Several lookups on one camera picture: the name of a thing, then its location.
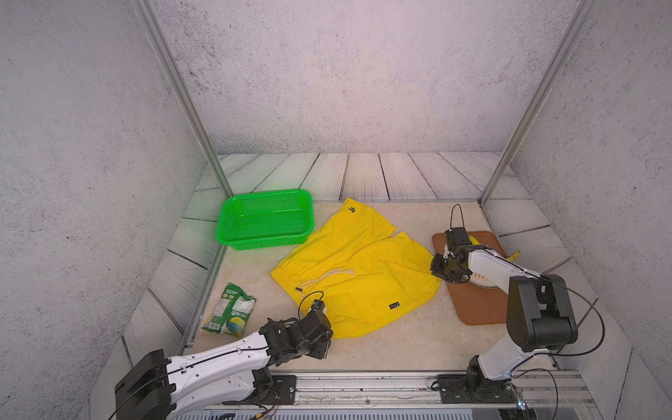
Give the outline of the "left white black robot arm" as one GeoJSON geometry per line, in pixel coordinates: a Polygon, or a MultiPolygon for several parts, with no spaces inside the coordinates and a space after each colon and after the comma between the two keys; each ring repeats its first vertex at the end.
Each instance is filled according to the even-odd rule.
{"type": "Polygon", "coordinates": [[[317,302],[299,320],[269,320],[258,332],[201,353],[147,353],[115,385],[113,419],[174,419],[214,404],[268,409],[285,399],[271,367],[303,356],[323,360],[333,332],[317,302]]]}

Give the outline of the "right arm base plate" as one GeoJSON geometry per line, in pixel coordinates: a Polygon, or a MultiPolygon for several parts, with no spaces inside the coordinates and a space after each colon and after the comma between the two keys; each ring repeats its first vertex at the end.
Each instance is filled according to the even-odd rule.
{"type": "Polygon", "coordinates": [[[442,404],[515,404],[518,401],[510,381],[491,381],[441,374],[432,383],[432,390],[439,392],[442,404]]]}

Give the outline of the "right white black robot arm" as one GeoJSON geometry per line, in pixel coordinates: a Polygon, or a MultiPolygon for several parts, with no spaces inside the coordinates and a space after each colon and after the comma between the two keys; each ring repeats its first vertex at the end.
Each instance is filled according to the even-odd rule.
{"type": "Polygon", "coordinates": [[[565,280],[542,276],[503,257],[485,244],[474,244],[464,227],[446,230],[446,246],[432,260],[432,275],[461,285],[478,274],[507,293],[507,335],[470,362],[467,374],[507,381],[536,355],[574,343],[579,336],[565,280]]]}

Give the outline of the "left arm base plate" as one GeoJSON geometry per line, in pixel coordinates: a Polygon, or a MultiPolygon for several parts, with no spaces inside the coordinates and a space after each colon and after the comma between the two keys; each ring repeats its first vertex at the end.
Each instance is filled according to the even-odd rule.
{"type": "Polygon", "coordinates": [[[297,391],[297,376],[291,374],[273,374],[268,381],[256,388],[252,394],[239,402],[223,402],[225,406],[254,405],[254,406],[289,406],[295,404],[297,391]]]}

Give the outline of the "yellow shorts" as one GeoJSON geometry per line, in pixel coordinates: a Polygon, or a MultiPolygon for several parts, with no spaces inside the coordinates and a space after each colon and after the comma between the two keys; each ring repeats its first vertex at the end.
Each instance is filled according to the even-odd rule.
{"type": "Polygon", "coordinates": [[[334,339],[370,334],[435,297],[432,254],[371,206],[347,199],[271,277],[302,313],[322,298],[334,339]]]}

